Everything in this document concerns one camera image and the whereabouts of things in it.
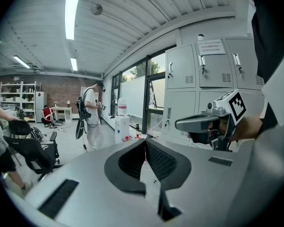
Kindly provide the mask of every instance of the white t-shirt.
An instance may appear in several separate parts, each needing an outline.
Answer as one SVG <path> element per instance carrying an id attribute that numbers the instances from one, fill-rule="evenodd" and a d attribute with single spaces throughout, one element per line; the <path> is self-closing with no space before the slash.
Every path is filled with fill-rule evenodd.
<path id="1" fill-rule="evenodd" d="M 96 106 L 96 100 L 95 100 L 95 95 L 94 95 L 94 90 L 93 89 L 89 89 L 88 92 L 86 93 L 85 97 L 84 97 L 84 102 L 88 101 L 91 104 L 93 104 L 94 106 Z M 98 110 L 95 108 L 86 108 L 86 111 L 88 113 L 91 114 L 90 118 L 86 119 L 86 122 L 88 124 L 97 124 L 98 123 Z"/>

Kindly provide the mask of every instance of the green tree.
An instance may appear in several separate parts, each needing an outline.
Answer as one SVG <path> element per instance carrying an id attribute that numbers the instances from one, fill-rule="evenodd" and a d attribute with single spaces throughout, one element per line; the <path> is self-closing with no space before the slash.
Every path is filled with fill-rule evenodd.
<path id="1" fill-rule="evenodd" d="M 130 71 L 134 75 L 133 79 L 140 78 L 145 76 L 145 62 L 142 63 L 142 65 L 136 66 L 133 70 Z M 154 61 L 151 62 L 151 75 L 158 73 L 160 70 L 160 66 L 158 63 L 155 63 Z"/>
<path id="2" fill-rule="evenodd" d="M 128 80 L 127 75 L 122 76 L 122 82 L 126 82 Z"/>

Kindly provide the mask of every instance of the black shorts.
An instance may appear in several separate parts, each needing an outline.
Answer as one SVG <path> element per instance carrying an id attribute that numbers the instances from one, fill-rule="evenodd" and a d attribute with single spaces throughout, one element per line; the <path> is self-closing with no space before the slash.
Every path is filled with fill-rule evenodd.
<path id="1" fill-rule="evenodd" d="M 9 149 L 0 156 L 0 174 L 1 172 L 15 172 L 16 171 L 16 164 L 11 157 Z"/>

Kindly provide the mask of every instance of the red shirt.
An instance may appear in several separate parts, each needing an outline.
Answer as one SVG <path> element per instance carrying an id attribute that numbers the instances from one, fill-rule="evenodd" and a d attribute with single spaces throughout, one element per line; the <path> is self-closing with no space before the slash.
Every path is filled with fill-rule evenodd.
<path id="1" fill-rule="evenodd" d="M 45 122 L 50 122 L 51 117 L 50 116 L 47 117 L 47 115 L 51 114 L 51 111 L 53 112 L 53 110 L 49 108 L 44 108 L 42 111 L 44 114 Z"/>

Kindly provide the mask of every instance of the brick wall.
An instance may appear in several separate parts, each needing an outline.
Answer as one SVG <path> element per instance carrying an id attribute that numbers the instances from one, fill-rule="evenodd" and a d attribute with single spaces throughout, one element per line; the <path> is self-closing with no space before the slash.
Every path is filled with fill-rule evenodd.
<path id="1" fill-rule="evenodd" d="M 42 83 L 42 90 L 47 93 L 47 105 L 54 106 L 54 102 L 58 102 L 58 106 L 67 107 L 67 101 L 70 100 L 73 114 L 77 113 L 75 105 L 77 97 L 80 96 L 81 87 L 89 87 L 94 83 L 92 79 L 65 77 L 65 76 L 48 76 L 48 75 L 20 75 L 25 83 Z M 0 83 L 13 83 L 13 76 L 0 77 Z"/>

